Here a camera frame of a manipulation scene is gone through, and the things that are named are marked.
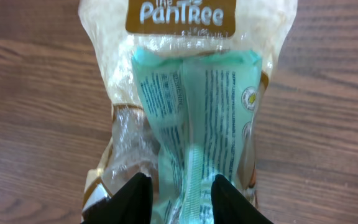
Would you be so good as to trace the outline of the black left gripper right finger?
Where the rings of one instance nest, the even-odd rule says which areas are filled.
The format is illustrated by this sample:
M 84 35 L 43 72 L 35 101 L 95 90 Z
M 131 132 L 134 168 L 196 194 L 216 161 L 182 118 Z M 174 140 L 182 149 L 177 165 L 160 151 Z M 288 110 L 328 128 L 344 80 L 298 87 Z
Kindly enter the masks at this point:
M 211 203 L 214 224 L 273 224 L 221 174 L 212 183 Z

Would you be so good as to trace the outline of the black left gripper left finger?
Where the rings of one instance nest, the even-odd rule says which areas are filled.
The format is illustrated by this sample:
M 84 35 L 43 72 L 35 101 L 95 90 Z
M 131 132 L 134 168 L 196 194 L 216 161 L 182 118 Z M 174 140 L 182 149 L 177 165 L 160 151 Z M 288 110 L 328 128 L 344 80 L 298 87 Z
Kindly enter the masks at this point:
M 152 179 L 139 172 L 113 196 L 97 190 L 101 198 L 83 212 L 81 224 L 150 224 Z

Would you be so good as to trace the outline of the teal wet wipes pack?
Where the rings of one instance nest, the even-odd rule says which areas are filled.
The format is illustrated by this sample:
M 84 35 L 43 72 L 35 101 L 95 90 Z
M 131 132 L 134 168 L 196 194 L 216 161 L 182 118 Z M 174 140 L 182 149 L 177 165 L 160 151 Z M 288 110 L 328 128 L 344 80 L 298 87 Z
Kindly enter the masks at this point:
M 158 153 L 153 223 L 212 223 L 219 174 L 255 205 L 251 134 L 262 74 L 252 50 L 165 58 L 132 56 L 137 92 Z

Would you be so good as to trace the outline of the Pantree snack bag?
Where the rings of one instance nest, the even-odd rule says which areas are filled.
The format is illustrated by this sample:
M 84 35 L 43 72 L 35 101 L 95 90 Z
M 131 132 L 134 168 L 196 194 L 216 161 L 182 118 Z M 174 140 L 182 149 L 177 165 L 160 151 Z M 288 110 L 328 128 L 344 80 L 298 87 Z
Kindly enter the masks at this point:
M 267 223 L 254 126 L 297 0 L 81 0 L 112 135 L 83 223 Z

